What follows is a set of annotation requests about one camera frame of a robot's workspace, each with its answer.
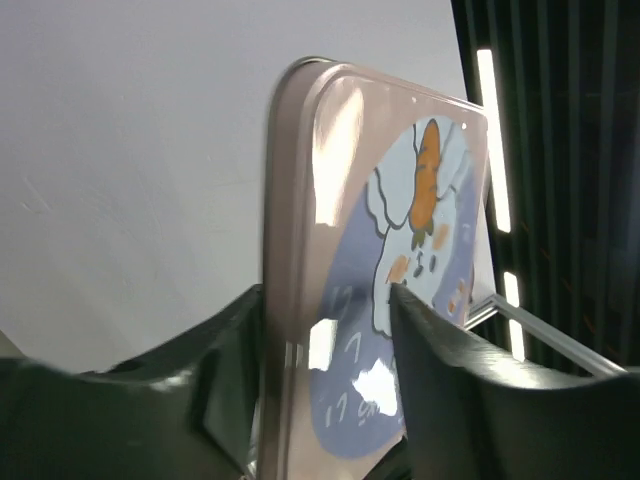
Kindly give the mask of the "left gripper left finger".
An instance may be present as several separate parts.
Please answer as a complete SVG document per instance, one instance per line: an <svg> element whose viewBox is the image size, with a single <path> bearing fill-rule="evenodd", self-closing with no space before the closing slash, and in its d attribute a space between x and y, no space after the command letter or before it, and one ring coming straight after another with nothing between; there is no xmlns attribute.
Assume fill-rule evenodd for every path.
<svg viewBox="0 0 640 480"><path fill-rule="evenodd" d="M259 396L262 290L112 369L1 362L5 479L240 479Z"/></svg>

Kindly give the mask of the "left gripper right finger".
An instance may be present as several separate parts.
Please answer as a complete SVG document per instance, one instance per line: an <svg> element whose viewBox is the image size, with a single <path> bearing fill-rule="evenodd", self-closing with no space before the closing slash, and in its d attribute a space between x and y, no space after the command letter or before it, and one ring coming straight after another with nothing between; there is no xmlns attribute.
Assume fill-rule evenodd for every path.
<svg viewBox="0 0 640 480"><path fill-rule="evenodd" d="M635 479L639 377L579 377L448 322L406 287L389 300L418 479Z"/></svg>

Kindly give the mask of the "silver tin lid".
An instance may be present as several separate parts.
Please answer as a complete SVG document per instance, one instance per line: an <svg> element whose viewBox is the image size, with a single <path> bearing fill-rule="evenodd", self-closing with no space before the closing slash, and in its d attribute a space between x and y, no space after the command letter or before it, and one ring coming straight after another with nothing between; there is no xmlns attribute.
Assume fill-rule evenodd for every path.
<svg viewBox="0 0 640 480"><path fill-rule="evenodd" d="M285 70L266 134L259 478L362 479L401 439L390 290L465 324L487 167L476 104L320 57Z"/></svg>

